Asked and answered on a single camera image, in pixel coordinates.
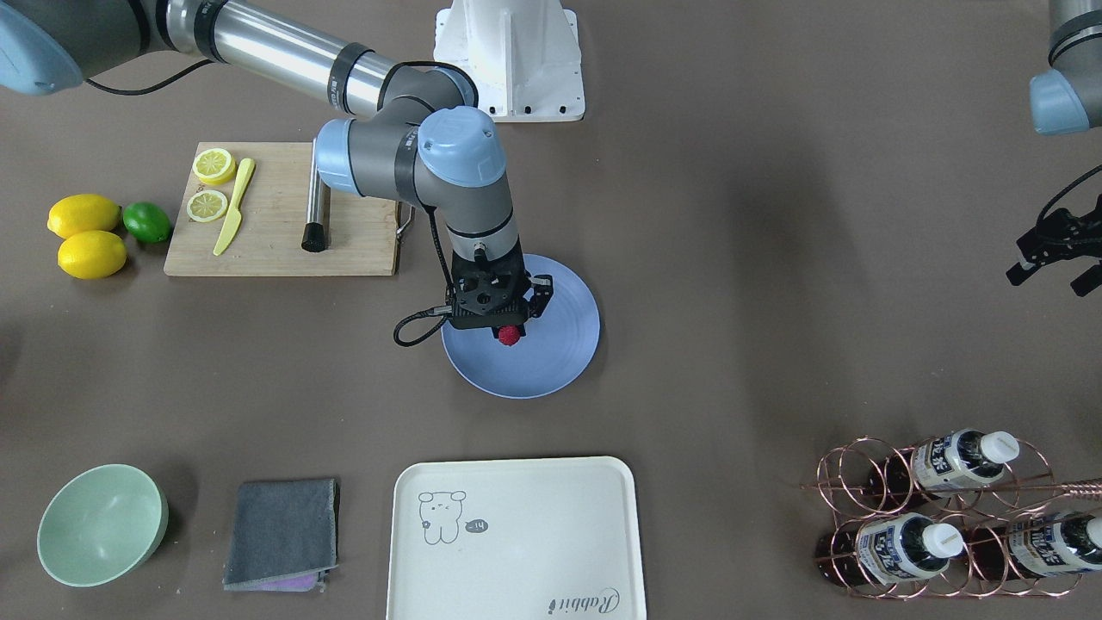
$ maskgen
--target yellow plastic knife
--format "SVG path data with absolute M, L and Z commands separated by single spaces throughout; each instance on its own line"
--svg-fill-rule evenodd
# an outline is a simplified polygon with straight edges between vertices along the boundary
M 218 240 L 214 243 L 214 254 L 222 255 L 229 247 L 229 241 L 234 240 L 237 229 L 241 227 L 241 197 L 245 189 L 252 180 L 252 171 L 256 170 L 257 162 L 245 157 L 237 164 L 237 177 L 234 180 L 234 195 L 229 197 L 229 208 L 226 209 L 226 219 L 222 222 L 222 231 L 218 232 Z

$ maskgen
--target blue joint cap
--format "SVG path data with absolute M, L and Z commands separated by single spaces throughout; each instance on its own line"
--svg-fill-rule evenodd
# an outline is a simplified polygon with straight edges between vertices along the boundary
M 455 70 L 454 68 L 437 66 L 433 67 L 431 70 L 439 70 L 449 77 L 455 87 L 460 89 L 460 94 L 463 95 L 463 105 L 473 106 L 475 105 L 475 88 L 471 84 L 471 80 L 463 76 L 462 73 Z
M 0 86 L 24 95 L 50 95 L 83 83 L 79 65 L 61 43 L 0 2 Z
M 430 172 L 461 187 L 485 187 L 505 174 L 497 127 L 478 108 L 437 110 L 421 123 L 418 156 Z
M 1034 129 L 1042 135 L 1076 133 L 1091 128 L 1083 101 L 1068 78 L 1055 68 L 1029 80 L 1029 108 Z
M 352 176 L 352 155 L 348 153 L 348 131 L 355 120 L 336 119 L 323 124 L 314 140 L 314 160 L 323 183 L 338 192 L 363 196 Z

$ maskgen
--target wooden cutting board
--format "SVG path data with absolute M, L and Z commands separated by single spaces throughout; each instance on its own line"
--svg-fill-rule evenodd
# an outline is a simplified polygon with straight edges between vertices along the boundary
M 241 227 L 222 255 L 214 243 L 225 218 L 194 221 L 187 199 L 201 189 L 234 193 L 234 181 L 207 187 L 192 172 L 172 232 L 170 275 L 391 275 L 398 253 L 398 203 L 331 192 L 329 247 L 302 249 L 310 188 L 310 142 L 199 142 L 195 153 L 222 146 L 257 162 L 241 200 Z

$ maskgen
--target dish towel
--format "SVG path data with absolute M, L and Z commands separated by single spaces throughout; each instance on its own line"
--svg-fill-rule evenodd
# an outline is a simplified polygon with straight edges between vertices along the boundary
M 325 588 L 337 566 L 335 479 L 246 482 L 223 587 L 226 590 L 304 592 Z

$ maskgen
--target plastic bottle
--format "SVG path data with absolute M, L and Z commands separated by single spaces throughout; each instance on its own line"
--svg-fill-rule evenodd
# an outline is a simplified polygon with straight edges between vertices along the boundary
M 856 587 L 933 578 L 963 550 L 964 539 L 952 525 L 907 513 L 828 534 L 819 540 L 815 558 L 832 584 Z
M 1018 440 L 1009 433 L 997 431 L 984 435 L 971 428 L 958 431 L 931 439 L 910 453 L 916 488 L 912 488 L 907 468 L 893 456 L 879 468 L 884 471 L 883 479 L 875 469 L 869 472 L 868 494 L 877 499 L 884 497 L 883 510 L 895 510 L 904 504 L 910 490 L 904 509 L 914 510 L 942 494 L 997 481 L 1006 471 L 1005 464 L 1017 458 L 1018 453 Z
M 986 581 L 1035 579 L 1054 575 L 1102 570 L 1102 519 L 1061 512 L 1006 527 L 980 529 L 969 534 L 972 561 Z M 1005 539 L 1012 566 L 1000 539 Z

